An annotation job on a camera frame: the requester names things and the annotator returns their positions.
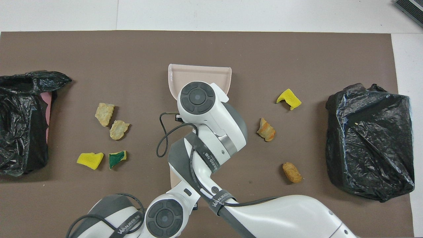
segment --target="black plastic bag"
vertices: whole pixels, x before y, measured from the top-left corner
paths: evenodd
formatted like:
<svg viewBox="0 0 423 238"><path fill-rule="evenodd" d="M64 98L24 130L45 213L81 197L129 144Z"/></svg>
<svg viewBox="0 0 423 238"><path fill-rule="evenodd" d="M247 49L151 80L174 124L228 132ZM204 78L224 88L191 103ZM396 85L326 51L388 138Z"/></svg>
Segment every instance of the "black plastic bag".
<svg viewBox="0 0 423 238"><path fill-rule="evenodd" d="M19 176L47 164L46 108L42 92L72 80L60 72L0 77L0 174Z"/></svg>
<svg viewBox="0 0 423 238"><path fill-rule="evenodd" d="M376 84L329 97L326 163L335 186L380 202L414 190L409 105Z"/></svg>

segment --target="food scrap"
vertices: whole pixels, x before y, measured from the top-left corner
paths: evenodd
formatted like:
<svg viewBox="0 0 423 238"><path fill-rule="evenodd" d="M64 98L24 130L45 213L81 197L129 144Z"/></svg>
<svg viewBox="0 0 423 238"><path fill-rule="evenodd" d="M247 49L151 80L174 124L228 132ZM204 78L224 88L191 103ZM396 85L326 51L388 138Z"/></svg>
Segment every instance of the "food scrap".
<svg viewBox="0 0 423 238"><path fill-rule="evenodd" d="M113 166L121 162L122 160L126 160L126 150L120 151L117 153L109 154L109 167L112 169Z"/></svg>
<svg viewBox="0 0 423 238"><path fill-rule="evenodd" d="M264 118L261 118L260 128L257 133L263 137L265 141L269 142L275 137L276 131Z"/></svg>
<svg viewBox="0 0 423 238"><path fill-rule="evenodd" d="M301 105L301 101L294 95L294 93L287 89L276 100L276 103L285 100L291 106L291 110Z"/></svg>
<svg viewBox="0 0 423 238"><path fill-rule="evenodd" d="M110 118L112 117L115 105L109 103L99 103L96 111L96 118L104 127L108 126Z"/></svg>
<svg viewBox="0 0 423 238"><path fill-rule="evenodd" d="M301 174L299 174L298 169L290 162L286 162L282 165L283 172L289 181L293 183L299 183L302 180Z"/></svg>
<svg viewBox="0 0 423 238"><path fill-rule="evenodd" d="M103 159L104 154L103 153L82 153L77 160L77 163L83 164L85 166L88 166L92 169L97 169L100 162Z"/></svg>
<svg viewBox="0 0 423 238"><path fill-rule="evenodd" d="M128 130L129 125L129 123L125 123L121 120L115 121L110 129L110 137L113 140L119 140L124 136L124 133Z"/></svg>

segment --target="striped orange snack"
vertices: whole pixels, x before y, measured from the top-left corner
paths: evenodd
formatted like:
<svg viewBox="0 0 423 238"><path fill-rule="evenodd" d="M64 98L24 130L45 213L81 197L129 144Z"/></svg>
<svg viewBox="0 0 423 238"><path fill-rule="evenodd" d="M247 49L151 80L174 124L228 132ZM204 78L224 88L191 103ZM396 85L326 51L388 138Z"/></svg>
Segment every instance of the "striped orange snack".
<svg viewBox="0 0 423 238"><path fill-rule="evenodd" d="M276 131L264 118L261 118L260 128L257 133L263 137L265 141L269 142L275 137Z"/></svg>

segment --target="brown mat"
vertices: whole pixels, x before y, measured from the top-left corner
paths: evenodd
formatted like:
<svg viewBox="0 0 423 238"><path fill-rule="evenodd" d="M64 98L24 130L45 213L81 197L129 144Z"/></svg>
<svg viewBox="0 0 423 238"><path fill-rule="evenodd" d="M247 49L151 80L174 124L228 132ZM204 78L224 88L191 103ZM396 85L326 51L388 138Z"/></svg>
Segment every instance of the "brown mat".
<svg viewBox="0 0 423 238"><path fill-rule="evenodd" d="M326 174L328 96L354 83L397 92L389 34L83 31L1 33L0 75L46 69L74 82L59 91L52 108L48 165L0 178L0 237L63 237L105 195L130 193L147 207L169 189L167 160L155 149L163 136L159 114L177 110L167 82L170 63L232 67L229 102L247 123L248 143L213 179L238 201L303 194L361 237L413 235L408 195L367 200L337 189ZM287 88L303 103L293 111L275 104ZM94 117L99 102L116 104L113 118L132 124L121 141ZM261 117L277 131L272 142L255 133ZM177 125L171 116L165 124ZM76 164L83 152L124 149L128 160L113 170L107 156L95 171ZM286 161L299 168L301 183L290 184L282 174ZM199 206L181 237L238 237L204 201Z"/></svg>

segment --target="white tile floor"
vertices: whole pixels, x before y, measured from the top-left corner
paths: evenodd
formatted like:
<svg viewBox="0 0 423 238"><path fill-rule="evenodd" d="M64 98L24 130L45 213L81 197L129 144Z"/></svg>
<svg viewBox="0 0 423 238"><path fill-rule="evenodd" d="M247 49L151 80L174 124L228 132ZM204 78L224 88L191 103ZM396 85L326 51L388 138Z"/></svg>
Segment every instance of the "white tile floor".
<svg viewBox="0 0 423 238"><path fill-rule="evenodd" d="M223 30L395 33L398 90L412 100L414 233L423 236L423 28L391 0L1 0L0 31Z"/></svg>

